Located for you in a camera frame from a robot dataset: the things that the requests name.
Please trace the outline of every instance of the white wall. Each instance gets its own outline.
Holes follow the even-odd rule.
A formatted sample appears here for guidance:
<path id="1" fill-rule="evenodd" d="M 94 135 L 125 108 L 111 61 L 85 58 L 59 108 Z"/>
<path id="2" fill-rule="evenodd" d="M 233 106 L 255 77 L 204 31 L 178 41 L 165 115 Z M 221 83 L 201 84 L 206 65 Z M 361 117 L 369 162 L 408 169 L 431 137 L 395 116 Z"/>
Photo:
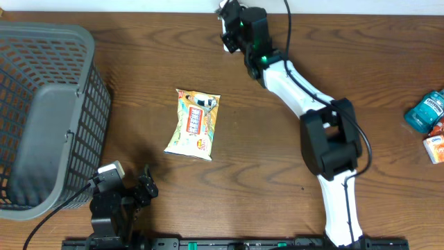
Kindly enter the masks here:
<path id="1" fill-rule="evenodd" d="M 4 10 L 212 13 L 221 0 L 0 0 Z M 444 0 L 288 0 L 293 13 L 444 15 Z M 284 13 L 283 0 L 241 0 Z"/>

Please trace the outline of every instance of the food package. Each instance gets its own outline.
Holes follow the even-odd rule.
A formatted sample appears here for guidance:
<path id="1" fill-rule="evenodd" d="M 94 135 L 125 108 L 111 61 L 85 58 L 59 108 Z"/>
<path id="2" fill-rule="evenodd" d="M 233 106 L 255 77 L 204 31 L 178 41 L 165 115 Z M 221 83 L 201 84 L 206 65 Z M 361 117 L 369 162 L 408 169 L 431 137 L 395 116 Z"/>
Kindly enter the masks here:
<path id="1" fill-rule="evenodd" d="M 196 91 L 177 92 L 179 122 L 164 152 L 212 160 L 210 155 L 221 96 Z"/>
<path id="2" fill-rule="evenodd" d="M 444 117 L 440 118 L 430 132 L 430 136 L 442 135 L 444 133 Z"/>
<path id="3" fill-rule="evenodd" d="M 444 135 L 427 138 L 424 146 L 433 164 L 444 162 Z"/>

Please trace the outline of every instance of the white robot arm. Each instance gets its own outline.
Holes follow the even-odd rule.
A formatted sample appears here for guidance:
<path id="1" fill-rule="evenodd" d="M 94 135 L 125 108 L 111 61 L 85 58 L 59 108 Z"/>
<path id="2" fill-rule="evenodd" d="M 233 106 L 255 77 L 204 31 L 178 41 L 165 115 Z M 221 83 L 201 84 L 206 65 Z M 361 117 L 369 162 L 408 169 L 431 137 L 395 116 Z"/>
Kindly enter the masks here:
<path id="1" fill-rule="evenodd" d="M 329 138 L 323 129 L 329 126 L 338 126 L 337 123 L 330 123 L 335 123 L 331 122 L 335 118 L 340 119 L 340 117 L 336 117 L 339 114 L 328 110 L 324 104 L 311 98 L 289 77 L 284 67 L 285 61 L 282 54 L 271 46 L 264 9 L 247 8 L 233 0 L 229 4 L 223 1 L 216 12 L 223 21 L 223 35 L 221 37 L 225 50 L 231 53 L 242 51 L 245 54 L 245 64 L 250 76 L 258 80 L 264 88 L 278 95 L 301 119 L 301 144 L 304 143 L 301 145 L 302 156 L 310 171 L 317 175 L 321 184 L 327 216 L 325 233 L 337 247 L 352 244 L 363 235 L 357 219 L 354 177 L 347 182 L 350 219 L 344 190 L 345 179 L 356 173 L 356 158 L 361 154 L 356 131 L 353 128 L 351 128 L 352 132 L 347 131 L 348 134 L 344 137 L 352 135 L 354 138 L 351 142 L 350 140 L 344 142 L 343 147 L 336 147 L 337 141 L 329 143 Z M 292 76 L 306 90 L 326 103 L 334 101 L 332 97 L 323 94 L 303 78 L 291 62 L 287 61 L 287 67 Z M 332 119 L 321 119 L 325 116 L 332 117 Z M 341 150 L 344 155 L 351 154 L 355 158 L 352 160 L 347 157 L 342 158 Z"/>
<path id="2" fill-rule="evenodd" d="M 290 69 L 293 76 L 302 83 L 305 88 L 316 94 L 324 101 L 333 101 L 332 97 L 323 94 L 305 80 L 293 64 L 287 62 L 287 67 Z M 284 68 L 284 61 L 275 62 L 268 69 L 264 70 L 265 87 L 278 95 L 281 100 L 295 113 L 301 117 L 309 110 L 320 110 L 325 106 L 313 100 L 306 92 L 300 89 L 288 76 Z M 325 225 L 325 233 L 328 238 L 338 246 L 348 246 L 352 243 L 350 236 L 350 227 L 348 225 L 348 214 L 345 202 L 344 180 L 348 176 L 352 176 L 356 170 L 347 170 L 336 175 L 333 181 L 328 181 L 322 175 L 318 175 L 318 180 L 321 184 L 322 194 L 324 199 L 325 214 L 327 215 L 327 223 Z M 355 178 L 348 181 L 348 198 L 350 205 L 350 218 L 352 224 L 353 238 L 359 239 L 362 236 L 362 230 L 359 227 L 359 222 L 356 213 L 355 203 Z"/>

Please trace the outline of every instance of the blue bottle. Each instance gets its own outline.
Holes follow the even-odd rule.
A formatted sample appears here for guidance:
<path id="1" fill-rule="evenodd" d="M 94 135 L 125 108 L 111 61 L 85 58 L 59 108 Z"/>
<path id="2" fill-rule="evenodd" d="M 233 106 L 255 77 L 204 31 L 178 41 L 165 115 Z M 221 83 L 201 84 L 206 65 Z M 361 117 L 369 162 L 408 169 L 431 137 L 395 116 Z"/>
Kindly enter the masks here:
<path id="1" fill-rule="evenodd" d="M 424 99 L 415 108 L 412 108 L 404 118 L 418 132 L 428 133 L 443 115 L 444 90 L 441 90 L 426 94 Z"/>

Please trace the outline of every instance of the wood grain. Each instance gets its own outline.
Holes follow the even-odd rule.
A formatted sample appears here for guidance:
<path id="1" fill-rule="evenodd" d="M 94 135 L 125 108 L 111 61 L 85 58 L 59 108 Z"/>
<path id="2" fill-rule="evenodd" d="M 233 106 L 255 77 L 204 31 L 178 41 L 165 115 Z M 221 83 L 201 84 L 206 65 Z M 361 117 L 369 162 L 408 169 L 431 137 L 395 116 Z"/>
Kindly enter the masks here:
<path id="1" fill-rule="evenodd" d="M 321 189 L 300 155 L 299 124 L 249 79 L 240 54 L 222 50 L 215 15 L 6 12 L 11 21 L 80 24 L 114 91 L 103 163 L 131 177 L 153 166 L 160 196 L 137 228 L 184 238 L 321 234 Z M 287 17 L 270 15 L 284 48 Z M 359 222 L 371 236 L 402 236 L 411 249 L 444 245 L 444 167 L 430 163 L 422 135 L 403 114 L 444 84 L 444 17 L 295 15 L 290 54 L 321 91 L 349 98 L 374 150 L 357 180 Z M 213 161 L 166 155 L 177 123 L 176 88 L 221 94 Z M 366 157 L 360 159 L 361 165 Z M 87 206 L 62 211 L 30 249 L 59 249 L 92 232 Z M 41 220 L 0 221 L 0 249 L 19 249 Z"/>

